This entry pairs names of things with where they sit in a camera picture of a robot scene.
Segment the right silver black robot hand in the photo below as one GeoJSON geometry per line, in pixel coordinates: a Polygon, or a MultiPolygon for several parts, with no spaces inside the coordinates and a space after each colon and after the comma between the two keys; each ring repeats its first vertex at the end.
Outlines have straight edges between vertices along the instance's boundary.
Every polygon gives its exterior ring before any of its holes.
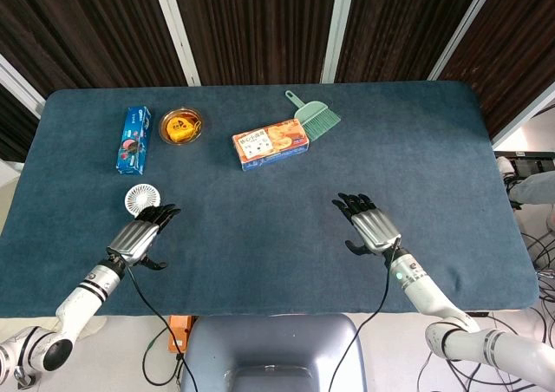
{"type": "Polygon", "coordinates": [[[364,254],[384,254],[400,245],[401,234],[375,203],[365,194],[338,193],[339,199],[333,199],[342,215],[359,234],[362,245],[346,240],[347,248],[357,256],[364,254]]]}

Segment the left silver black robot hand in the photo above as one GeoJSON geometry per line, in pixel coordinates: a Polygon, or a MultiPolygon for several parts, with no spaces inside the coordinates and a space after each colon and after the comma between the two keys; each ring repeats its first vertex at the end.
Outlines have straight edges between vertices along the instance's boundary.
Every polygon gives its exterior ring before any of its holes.
{"type": "Polygon", "coordinates": [[[108,256],[121,259],[128,267],[143,265],[153,271],[165,269],[167,263],[154,262],[148,257],[147,251],[159,233],[179,213],[180,209],[174,204],[146,207],[108,245],[108,256]]]}

